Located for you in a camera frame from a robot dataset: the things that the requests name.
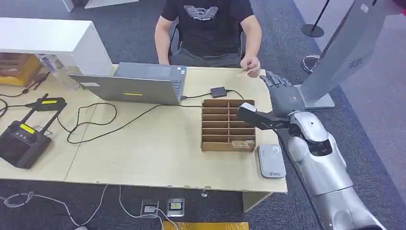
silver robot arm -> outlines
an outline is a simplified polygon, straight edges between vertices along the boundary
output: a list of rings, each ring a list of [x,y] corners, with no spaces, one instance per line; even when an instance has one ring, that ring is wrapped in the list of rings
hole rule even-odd
[[[309,112],[290,115],[300,135],[291,137],[288,150],[322,214],[324,226],[332,230],[386,228],[370,213],[353,189],[336,140],[320,120]]]
[[[354,191],[334,137],[313,113],[304,111],[297,88],[272,73],[270,82],[273,111],[259,112],[245,103],[238,117],[260,129],[289,129],[287,154],[316,201],[326,229],[385,230]]]

white cable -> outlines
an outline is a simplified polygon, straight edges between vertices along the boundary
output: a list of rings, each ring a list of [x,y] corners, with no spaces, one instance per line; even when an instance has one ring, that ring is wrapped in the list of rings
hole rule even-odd
[[[119,187],[120,187],[120,193],[119,193],[119,195],[118,195],[118,202],[120,203],[121,208],[123,208],[124,212],[127,213],[127,215],[129,215],[129,216],[131,216],[131,217],[133,217],[133,218],[141,218],[141,217],[147,217],[147,216],[158,217],[158,218],[159,218],[159,221],[161,222],[162,230],[164,230],[164,224],[163,224],[163,222],[162,222],[162,218],[161,218],[160,216],[158,216],[158,215],[155,215],[155,214],[145,214],[145,215],[141,215],[141,216],[134,216],[134,215],[130,214],[130,213],[127,211],[127,209],[125,209],[123,203],[121,202],[121,185],[119,185]],[[172,220],[170,220],[170,219],[165,215],[165,213],[164,213],[161,209],[155,208],[155,210],[160,211],[160,212],[164,215],[164,217],[165,217],[169,222],[171,222],[171,223],[175,226],[176,230],[179,230],[179,229],[178,229],[178,226],[176,225],[176,223],[173,222]]]
[[[173,222],[172,220],[170,220],[170,219],[167,217],[167,215],[165,215],[165,213],[164,213],[161,209],[155,208],[155,210],[160,211],[160,212],[164,215],[164,217],[165,217],[169,222],[171,222],[171,223],[175,226],[176,230],[179,230],[179,229],[178,229],[178,226],[175,224],[175,222]]]
[[[14,194],[14,195],[9,196],[8,198],[4,198],[4,197],[0,196],[0,199],[4,200],[4,202],[3,202],[4,205],[7,206],[7,207],[9,207],[9,208],[21,207],[21,206],[27,204],[28,201],[30,201],[31,198],[34,197],[34,196],[40,197],[40,198],[44,198],[44,199],[48,199],[48,200],[52,200],[52,201],[55,201],[55,202],[58,202],[58,203],[63,204],[63,205],[65,206],[66,212],[68,213],[69,218],[70,218],[70,220],[73,222],[73,224],[75,224],[76,226],[80,227],[80,226],[83,226],[83,225],[89,223],[89,222],[91,221],[91,219],[94,217],[94,215],[96,215],[97,211],[99,211],[100,206],[102,206],[103,197],[104,197],[104,192],[106,191],[106,189],[107,189],[108,186],[109,186],[109,185],[107,184],[107,185],[104,187],[104,189],[103,189],[103,192],[102,192],[102,194],[101,194],[102,196],[101,196],[101,198],[100,198],[99,206],[97,206],[96,210],[93,212],[93,215],[90,216],[90,218],[89,218],[86,222],[84,222],[83,224],[78,224],[78,223],[76,223],[76,221],[72,218],[72,215],[70,214],[69,208],[68,208],[68,206],[66,205],[66,203],[64,203],[64,202],[62,202],[62,201],[60,201],[60,200],[56,200],[56,199],[53,199],[53,198],[44,196],[44,195],[37,195],[37,194],[34,194],[34,192],[29,192],[29,193]],[[14,197],[16,197],[16,196],[27,196],[27,199],[25,200],[24,203],[21,203],[21,204],[11,204],[11,203],[10,203],[10,199],[12,199],[12,198],[14,198]]]
[[[4,204],[5,206],[9,207],[9,208],[21,207],[21,206],[27,204],[27,203],[31,200],[31,198],[33,198],[34,196],[35,196],[35,197],[40,197],[40,198],[43,198],[43,199],[48,199],[48,200],[55,201],[55,202],[60,203],[60,204],[63,204],[63,206],[65,206],[66,212],[68,213],[70,220],[73,222],[73,224],[75,224],[76,226],[80,227],[80,226],[83,226],[83,225],[89,223],[89,222],[91,221],[91,219],[93,219],[94,215],[96,215],[97,211],[99,211],[99,208],[102,206],[102,202],[103,202],[103,198],[104,198],[104,193],[106,192],[106,189],[107,189],[108,186],[109,186],[109,185],[107,184],[107,185],[104,187],[103,192],[102,192],[102,194],[101,194],[102,196],[101,196],[101,198],[100,198],[100,203],[99,203],[99,205],[97,206],[96,210],[93,212],[92,216],[90,216],[90,218],[89,218],[86,222],[84,222],[83,224],[78,224],[78,223],[76,223],[76,221],[72,218],[72,215],[70,214],[69,208],[68,208],[68,206],[66,205],[66,203],[64,203],[64,202],[62,202],[62,201],[60,201],[60,200],[57,200],[57,199],[53,199],[53,198],[44,196],[44,195],[37,195],[37,194],[34,194],[34,192],[29,192],[29,193],[14,194],[14,195],[9,196],[8,198],[4,198],[4,197],[0,196],[0,199],[1,199],[1,200],[4,200],[3,204]],[[130,213],[127,211],[127,209],[125,209],[123,203],[121,202],[121,185],[119,185],[119,187],[120,187],[120,193],[119,193],[119,195],[118,195],[118,201],[120,202],[121,208],[123,208],[124,212],[127,213],[127,215],[129,215],[129,216],[131,216],[131,217],[133,217],[133,218],[141,218],[141,217],[149,217],[149,216],[151,216],[151,217],[157,217],[157,218],[159,219],[160,223],[161,223],[162,230],[164,230],[164,224],[163,224],[163,222],[162,222],[162,218],[161,218],[160,216],[158,216],[158,215],[155,215],[155,214],[145,214],[145,215],[141,215],[141,216],[134,216],[134,215],[130,214]],[[26,200],[24,201],[24,203],[21,203],[21,204],[11,204],[11,203],[10,203],[10,200],[11,200],[12,198],[16,197],[16,196],[27,196],[27,198],[26,198]],[[164,216],[170,223],[172,223],[172,224],[175,226],[176,230],[179,230],[179,229],[178,229],[178,226],[176,225],[176,223],[173,222],[172,220],[170,220],[170,219],[167,217],[167,215],[165,215],[165,213],[164,213],[161,209],[155,208],[155,210],[158,210],[159,212],[161,212],[161,213],[163,214],[163,216]]]

man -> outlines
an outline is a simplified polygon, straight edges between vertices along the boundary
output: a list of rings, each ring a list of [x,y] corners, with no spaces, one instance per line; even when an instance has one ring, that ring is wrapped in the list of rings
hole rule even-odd
[[[168,57],[169,29],[179,18],[181,48]],[[246,53],[241,60],[241,28],[247,35]],[[167,0],[155,28],[155,45],[160,64],[230,67],[259,76],[257,58],[261,27],[249,0]]]

chair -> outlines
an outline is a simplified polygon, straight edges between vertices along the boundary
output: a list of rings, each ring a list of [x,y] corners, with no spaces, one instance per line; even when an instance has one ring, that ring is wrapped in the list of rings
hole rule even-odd
[[[175,38],[176,31],[178,31],[178,40],[177,40],[177,43],[174,44],[174,42],[175,42],[174,38]],[[240,39],[241,39],[241,47],[240,47],[240,50],[238,53],[240,54],[241,59],[243,59],[245,56],[245,46],[247,44],[247,35],[244,33],[244,30],[242,29],[241,25],[239,26],[239,33],[240,33]],[[180,49],[181,44],[182,44],[182,38],[181,38],[180,30],[179,30],[179,24],[176,24],[175,29],[173,30],[172,37],[170,38],[168,57],[173,55],[172,49],[174,48],[176,51],[178,51]]]

wooden box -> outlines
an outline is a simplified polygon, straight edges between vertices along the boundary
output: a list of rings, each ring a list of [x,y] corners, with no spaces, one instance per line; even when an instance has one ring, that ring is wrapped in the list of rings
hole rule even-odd
[[[253,100],[203,100],[202,151],[254,151],[255,127],[237,118],[245,102],[254,105]]]
[[[41,67],[33,54],[0,53],[0,84],[27,87]]]

